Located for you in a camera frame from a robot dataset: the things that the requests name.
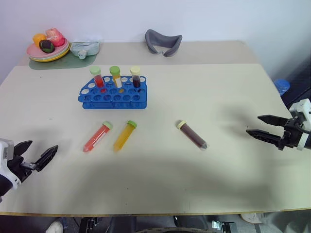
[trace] test tube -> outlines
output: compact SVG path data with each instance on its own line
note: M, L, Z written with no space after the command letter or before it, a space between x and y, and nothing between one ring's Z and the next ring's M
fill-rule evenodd
M120 68L117 66L113 66L113 67L110 67L109 71L112 75L112 80L115 83L115 86L117 88L122 87L122 81L121 81L121 76L120 76Z
M115 144L113 144L113 151L117 152L122 149L123 145L125 144L126 140L129 138L133 130L137 127L137 124L131 120L127 122L125 129L119 135L118 139L116 140Z
M98 66L92 66L89 68L89 72L93 75L95 84L99 88L104 87L104 81L101 75L101 69Z
M102 137L112 129L112 125L108 121L103 122L103 126L91 137L91 139L84 145L83 152L93 150L94 146L102 139Z
M140 68L139 67L132 67L131 74L133 79L134 87L140 87Z
M197 145L198 148L201 150L206 150L208 147L208 144L206 141L204 141L199 135L196 134L195 131L193 131L185 121L180 121L177 125L177 128L181 130L194 144Z

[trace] green placemat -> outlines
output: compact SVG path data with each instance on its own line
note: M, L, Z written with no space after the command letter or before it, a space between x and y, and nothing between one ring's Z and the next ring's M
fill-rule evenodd
M70 69L81 68L92 64L95 61L96 55L87 56L85 59L79 59L71 52L68 52L65 56L52 62L36 62L29 61L29 67L31 69Z

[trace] dark green toy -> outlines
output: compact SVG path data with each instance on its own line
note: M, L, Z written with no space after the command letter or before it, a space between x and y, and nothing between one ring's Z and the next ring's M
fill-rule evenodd
M54 44L49 40L40 40L39 46L45 53L51 53L55 50Z

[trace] brown liquid test tube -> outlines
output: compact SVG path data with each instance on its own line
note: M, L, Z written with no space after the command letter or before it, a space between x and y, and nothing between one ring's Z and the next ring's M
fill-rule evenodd
M197 145L201 150L206 150L208 144L204 141L195 131L193 131L185 121L180 121L177 128L181 130L194 144Z

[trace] stacked plates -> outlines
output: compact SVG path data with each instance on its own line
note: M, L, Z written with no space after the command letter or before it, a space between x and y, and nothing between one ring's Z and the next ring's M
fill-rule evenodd
M70 49L70 43L67 39L62 46L55 47L54 52L45 53L34 43L27 48L27 55L36 62L51 62L65 56Z

